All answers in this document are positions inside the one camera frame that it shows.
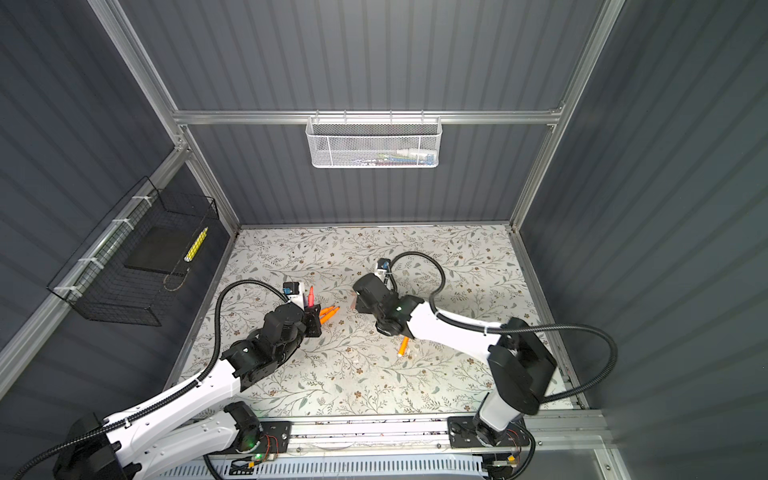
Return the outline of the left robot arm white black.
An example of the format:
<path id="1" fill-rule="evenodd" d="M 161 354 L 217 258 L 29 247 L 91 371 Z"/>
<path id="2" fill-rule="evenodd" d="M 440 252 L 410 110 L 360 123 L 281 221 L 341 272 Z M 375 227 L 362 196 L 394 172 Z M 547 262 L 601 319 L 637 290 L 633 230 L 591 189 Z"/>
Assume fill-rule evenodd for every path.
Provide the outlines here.
<path id="1" fill-rule="evenodd" d="M 88 427 L 118 427 L 65 448 L 54 477 L 151 479 L 208 454 L 264 459 L 278 452 L 277 440 L 235 397 L 287 363 L 305 338 L 320 336 L 320 312 L 319 306 L 281 305 L 266 314 L 261 328 L 227 349 L 209 373 L 105 420 L 90 415 L 76 422 L 71 437 Z"/>

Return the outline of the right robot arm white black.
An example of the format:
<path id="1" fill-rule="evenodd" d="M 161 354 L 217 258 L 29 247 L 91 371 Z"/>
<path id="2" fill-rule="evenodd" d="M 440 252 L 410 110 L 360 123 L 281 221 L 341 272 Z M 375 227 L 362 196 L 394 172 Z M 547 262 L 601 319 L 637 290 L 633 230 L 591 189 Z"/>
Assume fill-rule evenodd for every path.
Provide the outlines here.
<path id="1" fill-rule="evenodd" d="M 536 334 L 517 331 L 526 328 L 526 322 L 512 318 L 503 325 L 512 331 L 496 334 L 478 320 L 451 312 L 443 321 L 426 300 L 399 296 L 373 273 L 358 279 L 353 291 L 356 310 L 372 315 L 379 333 L 432 341 L 488 366 L 492 386 L 473 418 L 482 445 L 498 445 L 511 422 L 537 414 L 545 403 L 557 362 Z"/>

